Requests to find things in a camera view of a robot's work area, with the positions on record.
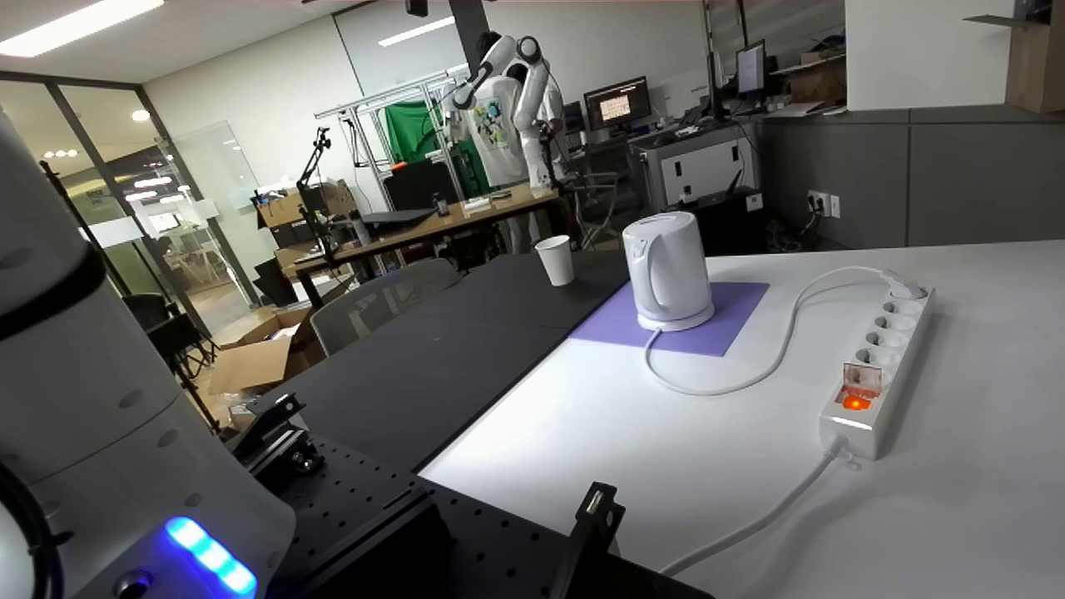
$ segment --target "paper cup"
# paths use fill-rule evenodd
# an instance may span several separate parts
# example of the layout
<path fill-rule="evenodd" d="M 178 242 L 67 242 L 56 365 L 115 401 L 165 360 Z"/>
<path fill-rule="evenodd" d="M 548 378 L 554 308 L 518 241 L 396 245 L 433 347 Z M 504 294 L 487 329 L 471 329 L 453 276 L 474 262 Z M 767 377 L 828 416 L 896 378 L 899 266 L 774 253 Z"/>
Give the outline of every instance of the paper cup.
<path fill-rule="evenodd" d="M 568 285 L 574 282 L 574 251 L 568 251 L 568 237 L 548 237 L 542 242 L 537 242 L 541 262 L 545 269 L 545 278 L 554 285 Z"/>

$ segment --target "electric kettle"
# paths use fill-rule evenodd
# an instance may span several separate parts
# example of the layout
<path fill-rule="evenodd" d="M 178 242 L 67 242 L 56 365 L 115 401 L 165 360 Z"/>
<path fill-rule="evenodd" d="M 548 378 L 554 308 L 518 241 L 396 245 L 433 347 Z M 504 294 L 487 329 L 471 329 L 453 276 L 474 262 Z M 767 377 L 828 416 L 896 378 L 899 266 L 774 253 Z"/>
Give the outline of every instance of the electric kettle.
<path fill-rule="evenodd" d="M 709 274 L 693 214 L 656 214 L 624 228 L 642 329 L 693 329 L 711 316 Z"/>

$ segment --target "white power strip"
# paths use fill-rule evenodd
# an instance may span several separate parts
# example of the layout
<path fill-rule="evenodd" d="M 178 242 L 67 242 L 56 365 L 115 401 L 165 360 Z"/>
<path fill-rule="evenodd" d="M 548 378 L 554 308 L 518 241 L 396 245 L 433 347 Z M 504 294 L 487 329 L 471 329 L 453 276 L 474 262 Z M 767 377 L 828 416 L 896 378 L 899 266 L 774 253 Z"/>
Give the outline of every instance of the white power strip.
<path fill-rule="evenodd" d="M 863 459 L 880 459 L 887 448 L 904 377 L 930 329 L 930 305 L 930 290 L 923 296 L 890 294 L 863 329 L 857 353 L 842 363 L 838 393 L 825 409 L 825 425 Z"/>

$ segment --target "blue light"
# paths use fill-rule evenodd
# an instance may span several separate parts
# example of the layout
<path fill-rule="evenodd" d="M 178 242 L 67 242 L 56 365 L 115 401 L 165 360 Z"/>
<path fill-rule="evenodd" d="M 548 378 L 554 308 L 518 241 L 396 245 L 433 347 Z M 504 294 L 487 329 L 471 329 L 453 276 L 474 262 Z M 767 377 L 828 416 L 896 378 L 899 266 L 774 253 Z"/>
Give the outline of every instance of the blue light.
<path fill-rule="evenodd" d="M 226 551 L 216 539 L 207 534 L 186 515 L 168 523 L 168 534 L 186 549 L 207 572 L 212 572 L 234 596 L 255 596 L 255 577 Z"/>

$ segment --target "white table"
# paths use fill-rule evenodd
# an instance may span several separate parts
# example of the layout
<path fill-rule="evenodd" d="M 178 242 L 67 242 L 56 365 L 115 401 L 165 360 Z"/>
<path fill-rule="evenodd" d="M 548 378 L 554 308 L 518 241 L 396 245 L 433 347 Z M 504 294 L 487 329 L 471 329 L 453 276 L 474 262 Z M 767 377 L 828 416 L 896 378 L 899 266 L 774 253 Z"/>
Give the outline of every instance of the white table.
<path fill-rule="evenodd" d="M 656 353 L 669 371 L 744 377 L 781 305 L 828 266 L 890 266 L 936 290 L 887 459 L 828 472 L 762 534 L 681 572 L 719 599 L 1065 596 L 1065 242 L 709 259 L 770 296 L 725 360 Z M 566 338 L 424 476 L 548 528 L 593 478 L 618 485 L 618 551 L 664 568 L 770 511 L 825 454 L 821 406 L 883 285 L 857 278 L 799 314 L 777 377 L 675 396 L 634 347 Z"/>

